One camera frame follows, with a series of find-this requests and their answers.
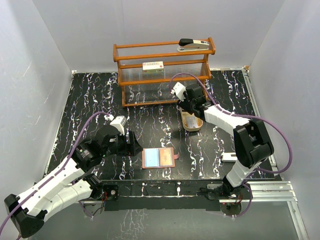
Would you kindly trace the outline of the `tan oval plastic tray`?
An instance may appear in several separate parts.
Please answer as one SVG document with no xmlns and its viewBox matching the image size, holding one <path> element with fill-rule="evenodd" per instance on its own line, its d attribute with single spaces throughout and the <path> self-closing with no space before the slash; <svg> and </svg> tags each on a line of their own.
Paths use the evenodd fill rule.
<svg viewBox="0 0 320 240">
<path fill-rule="evenodd" d="M 197 132 L 203 126 L 203 121 L 194 114 L 189 114 L 186 111 L 181 111 L 182 126 L 188 132 Z"/>
</svg>

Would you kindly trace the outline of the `pink leather card holder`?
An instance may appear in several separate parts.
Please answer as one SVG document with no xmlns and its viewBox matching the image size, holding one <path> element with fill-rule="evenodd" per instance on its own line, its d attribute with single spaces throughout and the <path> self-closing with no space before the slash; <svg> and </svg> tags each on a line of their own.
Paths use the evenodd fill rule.
<svg viewBox="0 0 320 240">
<path fill-rule="evenodd" d="M 144 148 L 142 151 L 143 169 L 174 168 L 180 154 L 173 147 Z"/>
</svg>

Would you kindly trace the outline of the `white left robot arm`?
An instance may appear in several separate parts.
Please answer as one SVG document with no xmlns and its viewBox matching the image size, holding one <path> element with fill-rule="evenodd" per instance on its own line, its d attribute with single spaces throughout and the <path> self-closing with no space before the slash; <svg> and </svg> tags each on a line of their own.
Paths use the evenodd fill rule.
<svg viewBox="0 0 320 240">
<path fill-rule="evenodd" d="M 126 136 L 114 126 L 102 127 L 95 136 L 76 144 L 47 176 L 19 195 L 4 199 L 8 217 L 22 238 L 38 232 L 44 223 L 66 207 L 103 195 L 103 183 L 89 171 L 109 156 L 134 157 L 143 148 L 135 133 Z"/>
</svg>

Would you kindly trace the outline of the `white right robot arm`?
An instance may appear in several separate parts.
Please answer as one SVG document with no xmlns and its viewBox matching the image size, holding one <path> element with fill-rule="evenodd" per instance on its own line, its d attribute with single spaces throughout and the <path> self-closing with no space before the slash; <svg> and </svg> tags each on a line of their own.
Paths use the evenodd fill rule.
<svg viewBox="0 0 320 240">
<path fill-rule="evenodd" d="M 202 121 L 213 124 L 233 136 L 237 160 L 213 192 L 235 198 L 241 185 L 256 168 L 274 153 L 270 136 L 262 120 L 235 116 L 220 105 L 206 99 L 199 84 L 185 87 L 177 82 L 171 93 L 178 97 L 177 105 Z"/>
</svg>

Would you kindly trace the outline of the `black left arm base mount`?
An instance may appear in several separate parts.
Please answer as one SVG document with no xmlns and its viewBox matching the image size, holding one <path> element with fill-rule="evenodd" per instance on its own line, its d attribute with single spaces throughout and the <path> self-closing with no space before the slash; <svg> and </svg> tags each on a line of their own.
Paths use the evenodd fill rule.
<svg viewBox="0 0 320 240">
<path fill-rule="evenodd" d="M 119 186 L 116 184 L 105 184 L 102 187 L 102 197 L 103 203 L 107 201 L 117 201 L 119 199 Z"/>
</svg>

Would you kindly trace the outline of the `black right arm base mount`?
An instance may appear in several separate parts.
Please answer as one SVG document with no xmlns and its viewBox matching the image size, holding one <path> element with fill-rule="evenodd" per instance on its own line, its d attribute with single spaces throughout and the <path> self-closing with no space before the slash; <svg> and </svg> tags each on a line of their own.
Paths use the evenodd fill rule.
<svg viewBox="0 0 320 240">
<path fill-rule="evenodd" d="M 205 187 L 200 187 L 197 195 L 203 196 L 208 200 L 225 200 L 232 199 L 234 188 L 228 184 L 207 184 Z"/>
</svg>

